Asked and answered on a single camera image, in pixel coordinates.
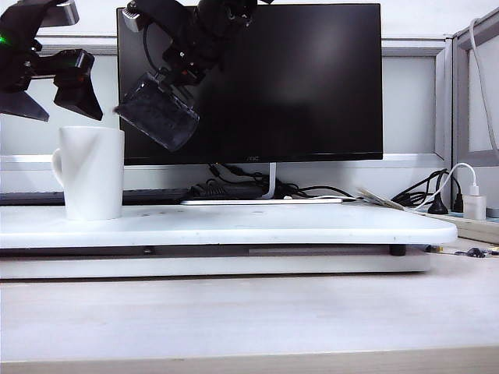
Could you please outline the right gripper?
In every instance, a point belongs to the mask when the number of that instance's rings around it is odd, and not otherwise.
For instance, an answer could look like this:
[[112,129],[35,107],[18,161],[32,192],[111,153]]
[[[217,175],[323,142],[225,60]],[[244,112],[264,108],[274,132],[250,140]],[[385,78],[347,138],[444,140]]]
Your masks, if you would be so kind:
[[221,59],[229,37],[219,37],[201,26],[185,26],[172,37],[162,58],[168,66],[156,70],[154,79],[160,88],[171,88],[172,102],[180,111],[194,111],[194,96],[185,86],[172,84],[199,84],[207,72]]

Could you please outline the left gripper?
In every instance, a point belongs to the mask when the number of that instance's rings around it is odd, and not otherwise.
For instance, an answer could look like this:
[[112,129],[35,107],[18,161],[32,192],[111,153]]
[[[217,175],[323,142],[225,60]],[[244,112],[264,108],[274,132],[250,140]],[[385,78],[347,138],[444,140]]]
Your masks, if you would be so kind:
[[41,57],[35,51],[2,48],[1,113],[47,122],[49,114],[24,90],[34,76],[55,76],[56,105],[101,120],[102,110],[90,76],[94,56],[83,49],[72,49],[59,52],[55,60],[57,64],[52,57]]

